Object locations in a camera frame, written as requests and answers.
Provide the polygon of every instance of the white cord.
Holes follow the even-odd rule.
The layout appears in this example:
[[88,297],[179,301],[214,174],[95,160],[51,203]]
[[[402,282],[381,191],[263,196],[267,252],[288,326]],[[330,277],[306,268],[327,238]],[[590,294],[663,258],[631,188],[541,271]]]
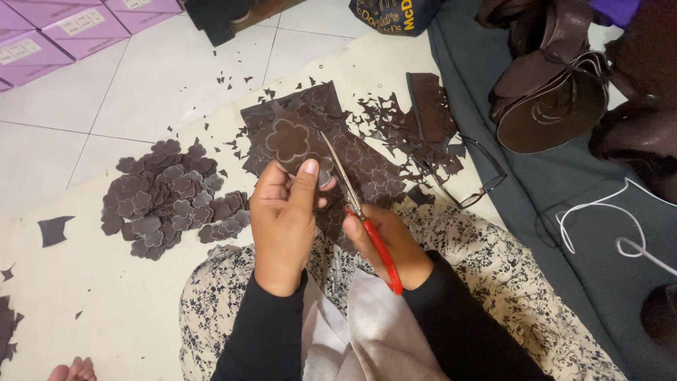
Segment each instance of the white cord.
[[[576,253],[576,251],[575,251],[574,248],[573,248],[573,242],[571,242],[571,238],[569,237],[569,233],[567,233],[567,229],[565,229],[565,227],[564,227],[564,219],[569,215],[569,213],[574,212],[574,211],[576,211],[576,210],[581,210],[581,209],[583,209],[583,208],[585,208],[585,207],[589,207],[589,206],[605,206],[605,207],[612,207],[613,209],[618,209],[618,210],[620,210],[621,212],[627,214],[627,215],[632,219],[632,221],[635,223],[635,226],[637,226],[637,230],[639,231],[639,235],[640,235],[640,238],[641,238],[641,240],[642,240],[642,245],[638,245],[637,243],[635,243],[635,242],[633,242],[633,241],[631,241],[631,240],[629,240],[629,239],[627,239],[627,238],[625,238],[625,237],[618,237],[618,238],[616,239],[616,249],[618,250],[618,252],[619,252],[621,255],[626,256],[626,257],[630,257],[630,258],[637,258],[637,257],[645,256],[645,257],[647,257],[650,261],[656,263],[658,266],[662,267],[663,269],[665,269],[666,271],[668,271],[669,273],[671,273],[671,274],[673,274],[674,276],[677,277],[677,270],[675,270],[674,268],[672,268],[672,267],[668,266],[667,264],[663,263],[661,260],[659,260],[658,258],[652,256],[652,255],[647,251],[647,240],[645,239],[644,231],[642,230],[642,226],[639,225],[639,221],[638,221],[638,220],[637,220],[630,212],[628,212],[627,210],[625,210],[625,209],[623,209],[623,208],[621,208],[621,207],[618,207],[618,206],[616,206],[616,205],[611,205],[611,204],[608,204],[608,203],[602,203],[602,201],[606,201],[606,200],[608,200],[608,199],[610,199],[610,198],[612,198],[612,197],[614,197],[614,196],[620,195],[620,194],[623,193],[626,189],[628,189],[628,187],[630,186],[630,184],[633,184],[634,186],[636,186],[637,188],[641,189],[641,190],[644,191],[646,194],[648,194],[649,196],[652,196],[654,199],[656,199],[656,200],[658,200],[658,201],[660,201],[660,202],[666,203],[666,204],[668,204],[668,205],[670,205],[670,206],[674,206],[674,207],[677,207],[677,205],[675,205],[675,204],[673,204],[673,203],[669,203],[669,202],[667,202],[667,201],[661,199],[660,197],[657,197],[656,195],[654,195],[653,193],[649,192],[648,190],[642,188],[639,184],[637,184],[636,182],[632,181],[632,180],[629,179],[629,178],[625,178],[625,181],[626,181],[626,185],[625,185],[621,190],[617,191],[616,193],[613,193],[612,195],[603,197],[603,198],[601,198],[601,199],[599,199],[599,200],[597,200],[597,201],[593,201],[593,202],[591,202],[591,203],[585,203],[585,204],[581,204],[581,205],[576,205],[575,207],[572,207],[571,209],[567,210],[566,212],[558,212],[557,214],[555,214],[555,218],[557,219],[557,222],[559,223],[559,232],[560,232],[560,234],[562,235],[562,241],[564,242],[564,245],[567,247],[567,249],[568,249],[572,254],[575,254],[575,253]],[[564,216],[563,216],[562,219],[560,220],[559,215],[562,214],[562,213],[564,213]],[[623,248],[621,247],[621,242],[625,242],[625,243],[627,243],[628,245],[630,245],[633,249],[635,249],[635,250],[637,251],[637,253],[636,253],[636,254],[629,254],[629,253],[626,253],[626,252],[623,250]]]

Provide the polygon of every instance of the purple box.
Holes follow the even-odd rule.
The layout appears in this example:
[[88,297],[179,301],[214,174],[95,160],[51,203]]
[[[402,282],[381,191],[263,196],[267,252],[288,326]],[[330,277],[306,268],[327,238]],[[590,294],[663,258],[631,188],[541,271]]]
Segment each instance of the purple box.
[[76,60],[129,37],[127,29],[103,4],[46,26],[42,32]]
[[133,35],[182,12],[176,0],[104,0],[104,4]]
[[2,0],[38,28],[100,4],[99,0]]
[[2,78],[0,78],[0,93],[6,92],[7,90],[9,90],[11,88],[13,88],[11,83],[7,83],[7,82],[3,81]]
[[73,59],[38,31],[0,42],[0,78],[15,86],[51,73]]
[[0,41],[35,29],[26,19],[21,17],[9,5],[0,1]]

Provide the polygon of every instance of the eyeglasses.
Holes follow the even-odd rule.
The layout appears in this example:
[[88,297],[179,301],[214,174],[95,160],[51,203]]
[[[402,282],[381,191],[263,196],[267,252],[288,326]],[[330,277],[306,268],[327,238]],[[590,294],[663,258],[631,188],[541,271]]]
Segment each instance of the eyeglasses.
[[417,163],[422,168],[425,168],[428,171],[428,173],[430,175],[432,175],[433,180],[435,181],[435,184],[440,187],[440,189],[444,192],[444,194],[447,195],[447,197],[449,197],[456,204],[456,206],[458,206],[459,209],[466,209],[466,208],[471,207],[474,204],[476,204],[482,198],[482,196],[484,196],[488,192],[494,190],[495,187],[501,185],[503,180],[505,180],[506,177],[508,177],[508,174],[503,170],[503,168],[498,163],[498,161],[496,161],[496,158],[494,158],[494,156],[491,153],[489,153],[489,151],[487,151],[487,149],[484,148],[484,146],[482,144],[480,144],[478,141],[476,141],[473,138],[469,138],[468,136],[460,135],[460,137],[461,137],[461,139],[463,139],[463,143],[465,143],[466,147],[468,146],[468,143],[474,144],[477,147],[477,149],[479,149],[479,151],[485,157],[487,157],[487,159],[489,159],[489,162],[492,164],[492,166],[494,167],[494,169],[497,173],[496,176],[491,178],[489,181],[487,181],[482,186],[482,189],[479,193],[473,193],[470,196],[468,196],[467,198],[463,199],[461,202],[458,202],[454,198],[454,196],[451,196],[449,194],[449,192],[447,191],[447,189],[442,184],[439,183],[439,181],[437,180],[437,176],[433,173],[433,170],[430,169],[430,166],[428,166],[428,163],[425,163],[425,162],[421,163],[418,160],[414,159],[413,157],[412,158],[414,159],[415,163]]

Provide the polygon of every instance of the scissor blade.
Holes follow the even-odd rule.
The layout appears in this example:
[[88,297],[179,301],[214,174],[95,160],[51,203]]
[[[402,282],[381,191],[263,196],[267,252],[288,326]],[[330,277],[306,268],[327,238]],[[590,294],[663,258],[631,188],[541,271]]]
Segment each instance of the scissor blade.
[[337,169],[338,175],[341,177],[342,180],[341,182],[345,185],[345,188],[341,187],[341,190],[345,193],[346,197],[348,198],[348,201],[355,210],[355,213],[359,213],[359,211],[361,210],[359,205],[359,199],[357,198],[357,194],[355,193],[353,186],[350,184],[350,181],[348,180],[348,175],[345,174],[345,170],[343,169],[343,166],[339,161],[339,157],[336,155],[334,147],[332,147],[331,143],[329,143],[329,139],[327,139],[327,136],[322,131],[320,131],[320,135],[322,139],[324,139],[324,143],[327,144],[329,152],[332,154],[334,167]]

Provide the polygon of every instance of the mcdonald's bag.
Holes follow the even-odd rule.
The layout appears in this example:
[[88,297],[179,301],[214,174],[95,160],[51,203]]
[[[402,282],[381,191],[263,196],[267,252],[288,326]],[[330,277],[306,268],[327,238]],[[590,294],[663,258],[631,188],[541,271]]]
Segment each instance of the mcdonald's bag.
[[418,36],[443,0],[351,0],[355,17],[385,35]]

